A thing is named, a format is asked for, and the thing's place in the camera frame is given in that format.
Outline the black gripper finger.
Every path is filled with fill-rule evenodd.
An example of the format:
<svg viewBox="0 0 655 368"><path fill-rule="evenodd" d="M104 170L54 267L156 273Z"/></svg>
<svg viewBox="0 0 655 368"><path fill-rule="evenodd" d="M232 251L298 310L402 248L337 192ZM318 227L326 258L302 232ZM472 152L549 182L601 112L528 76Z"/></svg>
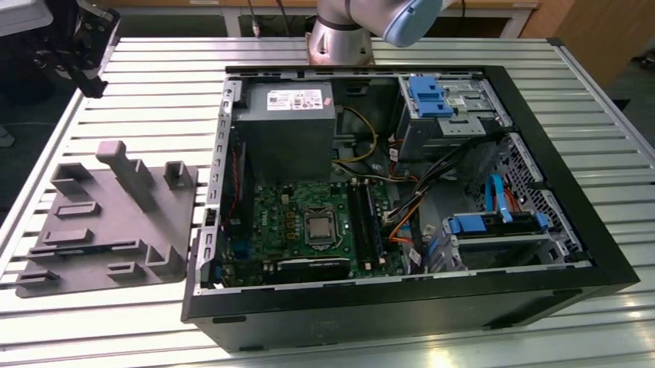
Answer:
<svg viewBox="0 0 655 368"><path fill-rule="evenodd" d="M74 33L74 52L81 79L76 81L85 97L100 98L106 83L98 71L116 34L121 16L116 10L80 10L80 25Z"/></svg>

